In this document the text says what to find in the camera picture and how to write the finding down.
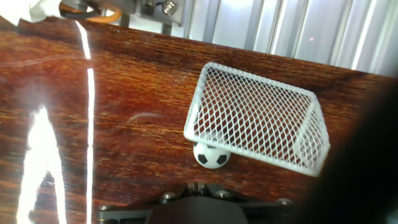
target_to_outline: white wire mesh goal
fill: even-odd
[[[314,93],[217,63],[201,71],[184,136],[313,176],[330,147]]]

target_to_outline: screw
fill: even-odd
[[[105,211],[105,210],[110,209],[111,207],[112,207],[112,205],[100,205],[100,206],[99,206],[99,209],[100,209],[101,211]]]
[[[232,195],[231,195],[231,193],[229,193],[226,190],[219,190],[219,191],[216,192],[216,196],[218,198],[229,198]]]
[[[291,205],[293,202],[287,198],[280,198],[277,202],[281,203],[282,205]]]
[[[163,12],[164,14],[171,16],[177,10],[177,6],[173,1],[167,0],[163,2]]]
[[[164,199],[168,200],[168,199],[174,198],[175,197],[175,193],[174,192],[166,192],[166,193],[163,194],[162,197]]]

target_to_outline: soccer ball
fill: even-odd
[[[222,167],[231,157],[231,152],[229,151],[199,142],[196,142],[193,146],[193,154],[200,165],[209,169]]]

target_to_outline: silver metal panel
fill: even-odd
[[[282,0],[271,43],[271,54],[291,57],[300,37],[308,0]]]
[[[398,58],[398,1],[391,2],[369,72],[395,75]]]
[[[75,0],[62,2],[77,8]],[[183,14],[182,26],[173,26],[171,30],[176,37],[383,75],[390,75],[395,68],[396,0],[185,0],[185,3],[179,12]],[[120,26],[119,21],[112,24]],[[136,15],[130,16],[129,27],[162,31],[161,23]]]
[[[130,16],[129,28],[155,32],[158,34],[162,32],[161,23],[144,19],[135,15]]]
[[[392,1],[372,0],[361,31],[351,69],[369,71],[369,65],[375,53],[375,46],[381,34],[381,28]]]
[[[257,29],[253,50],[268,53],[274,34],[276,19],[279,11],[280,0],[267,0],[262,5],[262,12]]]
[[[371,0],[353,1],[343,40],[335,62],[331,63],[332,65],[351,68],[370,3]]]
[[[185,0],[182,24],[180,27],[174,26],[172,29],[172,36],[187,38],[191,23],[192,7],[194,0]]]
[[[203,32],[204,42],[211,43],[213,41],[219,6],[219,0],[210,0],[209,7],[207,9],[205,30]]]
[[[310,0],[295,58],[329,63],[346,7],[347,0]]]
[[[256,40],[257,30],[260,22],[260,15],[262,12],[262,6],[264,0],[254,0],[253,7],[251,9],[251,15],[248,25],[248,31],[246,34],[246,39],[244,41],[244,49],[253,50],[254,41]]]
[[[203,41],[210,0],[194,0],[188,38]]]
[[[244,48],[254,0],[222,0],[220,2],[213,43]]]

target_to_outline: wooden table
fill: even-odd
[[[187,181],[218,182],[268,201],[305,195],[316,179],[253,159],[233,155],[218,170],[196,163],[183,127],[207,62],[315,92],[332,146],[354,128],[368,97],[395,81],[138,30],[82,25],[91,60],[85,59],[75,21],[21,22],[18,28],[0,22],[1,223],[15,222],[29,114],[41,103],[60,148],[68,222],[85,222],[88,68],[96,88],[94,208],[132,203]],[[31,218],[57,223],[51,176],[39,193]]]

